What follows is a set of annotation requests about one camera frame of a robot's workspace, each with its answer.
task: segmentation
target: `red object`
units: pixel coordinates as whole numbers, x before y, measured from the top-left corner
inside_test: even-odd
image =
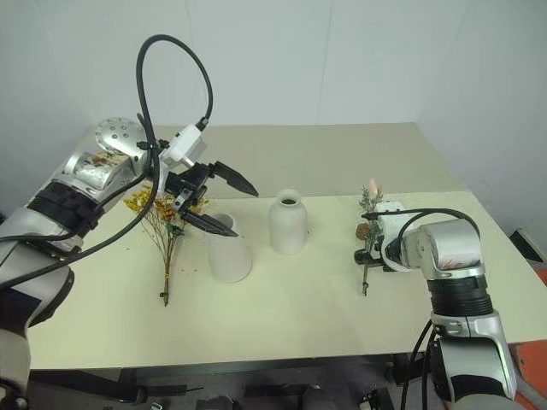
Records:
[[[540,395],[547,397],[547,340],[521,343],[516,351],[522,377]]]

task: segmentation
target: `pine cone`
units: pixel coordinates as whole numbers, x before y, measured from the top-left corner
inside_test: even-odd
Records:
[[[370,237],[370,232],[370,225],[366,222],[363,222],[362,224],[359,224],[357,226],[356,237],[364,241]]]

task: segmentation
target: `white vase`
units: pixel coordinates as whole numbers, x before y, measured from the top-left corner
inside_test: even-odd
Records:
[[[296,190],[282,190],[268,213],[270,244],[281,254],[299,252],[308,236],[308,213]]]
[[[236,220],[228,214],[216,214],[213,218],[235,231],[238,237],[208,235],[207,254],[213,276],[221,282],[238,282],[245,278],[252,266],[247,247]]]

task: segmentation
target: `tabletop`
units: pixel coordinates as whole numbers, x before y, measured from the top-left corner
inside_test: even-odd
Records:
[[[547,338],[547,289],[511,242],[466,191],[388,194],[406,208],[454,208],[475,219],[488,290],[510,343]],[[429,318],[421,272],[369,272],[353,253],[357,196],[304,197],[309,239],[297,255],[268,243],[265,199],[220,199],[204,211],[234,216],[253,267],[236,284],[213,279],[208,236],[188,229],[174,257],[163,306],[162,261],[140,227],[72,265],[76,281],[52,319],[29,330],[33,369],[193,365],[410,351]],[[123,203],[86,238],[90,246],[133,217]],[[430,217],[430,221],[442,216]]]

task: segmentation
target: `black cable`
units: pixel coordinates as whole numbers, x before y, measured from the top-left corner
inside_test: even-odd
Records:
[[[136,66],[136,76],[137,76],[137,92],[138,92],[138,100],[140,102],[141,110],[143,111],[143,115],[139,117],[138,119],[141,122],[144,122],[144,133],[146,135],[146,140],[150,146],[150,153],[151,156],[151,162],[152,162],[152,190],[150,193],[150,197],[148,198],[148,201],[144,205],[143,209],[135,216],[135,218],[129,222],[123,229],[121,229],[119,232],[114,234],[112,237],[102,241],[101,243],[98,243],[97,245],[83,250],[80,253],[76,255],[71,255],[67,257],[66,259],[62,261],[58,261],[57,263],[54,263],[52,265],[43,267],[41,269],[37,269],[36,271],[27,273],[25,275],[19,276],[18,278],[13,278],[10,280],[7,280],[0,284],[0,291],[5,290],[9,287],[16,286],[17,284],[21,284],[23,282],[26,282],[27,280],[31,280],[34,278],[37,278],[39,276],[45,275],[46,273],[55,271],[56,269],[59,269],[60,267],[65,267],[66,265],[69,265],[73,262],[79,261],[80,259],[85,258],[88,255],[91,255],[98,250],[107,247],[111,243],[117,241],[119,238],[123,237],[126,233],[128,233],[133,227],[135,227],[141,219],[146,215],[146,213],[150,210],[152,205],[154,204],[154,200],[156,198],[156,194],[159,188],[159,181],[160,181],[160,158],[158,155],[158,147],[157,147],[157,141],[156,136],[154,135],[154,128],[152,126],[152,121],[150,118],[150,112],[148,110],[148,104],[146,102],[146,95],[144,93],[144,81],[143,81],[143,65],[144,65],[144,58],[146,56],[146,51],[148,48],[158,41],[168,41],[170,43],[178,45],[181,49],[186,51],[190,57],[196,62],[197,66],[199,67],[200,71],[202,72],[203,78],[205,79],[205,83],[207,85],[207,90],[209,94],[209,103],[207,107],[207,111],[198,122],[198,127],[201,130],[207,126],[209,122],[209,116],[211,115],[211,111],[213,109],[213,91],[211,87],[211,83],[209,81],[209,76],[207,75],[207,72],[205,71],[205,67],[203,64],[199,61],[197,56],[194,54],[194,52],[184,43],[182,43],[177,38],[165,35],[165,34],[158,34],[155,36],[152,36],[148,38],[146,41],[144,41],[143,45],[141,46],[138,56],[137,56],[137,66]]]
[[[199,58],[196,56],[196,54],[191,50],[190,47],[188,47],[186,44],[184,44],[179,39],[177,39],[175,37],[172,37],[172,36],[169,36],[167,34],[157,34],[155,36],[152,36],[152,37],[148,38],[146,41],[144,41],[144,43],[141,47],[141,50],[144,50],[144,52],[146,52],[146,50],[153,43],[157,43],[159,41],[167,41],[169,43],[173,43],[175,45],[178,45],[182,50],[184,50],[184,51],[186,51],[186,53],[188,53],[188,55],[191,57],[191,59],[196,63],[197,68],[199,68],[199,71],[202,73],[203,79],[205,80],[205,85],[207,86],[207,98],[208,98],[207,110],[205,111],[205,115],[196,124],[196,127],[199,128],[202,131],[203,128],[209,123],[209,118],[211,116],[211,112],[213,111],[213,86],[211,85],[211,81],[209,79],[209,75],[207,74],[207,70],[205,70],[205,67],[203,66],[202,62],[199,60]],[[141,76],[141,79],[140,79],[140,84],[139,84],[139,78],[137,78],[137,87],[138,88],[139,87],[144,88],[143,84],[142,84],[142,81],[143,81],[142,76]],[[143,98],[141,98],[140,95],[139,95],[138,98],[140,100],[141,108],[146,107],[146,101]],[[146,110],[143,109],[143,115],[144,115],[144,123],[151,128],[152,123],[150,121],[150,115],[148,114],[148,109],[146,109]]]
[[[435,340],[436,333],[431,331],[429,340],[427,340],[426,352],[424,353],[424,361],[421,367],[421,408],[427,410],[427,367],[429,366],[431,358],[431,349],[433,341]]]
[[[469,222],[469,224],[471,224],[471,226],[477,231],[477,233],[480,236],[479,227],[477,226],[475,221],[469,215],[467,215],[467,214],[465,214],[461,211],[457,211],[455,209],[450,209],[450,208],[416,208],[416,209],[403,209],[403,210],[398,210],[398,211],[369,212],[367,214],[363,214],[362,217],[366,218],[368,220],[376,220],[381,215],[400,215],[400,214],[418,214],[418,213],[424,214],[423,216],[426,216],[426,215],[429,215],[429,214],[447,214],[447,215],[454,216],[458,219],[466,220],[467,222]]]
[[[426,327],[424,327],[424,330],[421,331],[420,337],[418,337],[418,341],[416,342],[416,345],[414,346],[414,349],[412,350],[412,355],[410,355],[410,362],[408,364],[407,374],[404,376],[403,393],[401,393],[401,410],[404,410],[404,408],[407,405],[407,393],[409,392],[409,381],[410,381],[410,367],[415,362],[416,355],[418,354],[418,350],[420,349],[421,343],[424,341],[424,338],[426,337],[426,334],[429,331],[430,327],[431,327],[431,320],[428,320],[426,323]]]

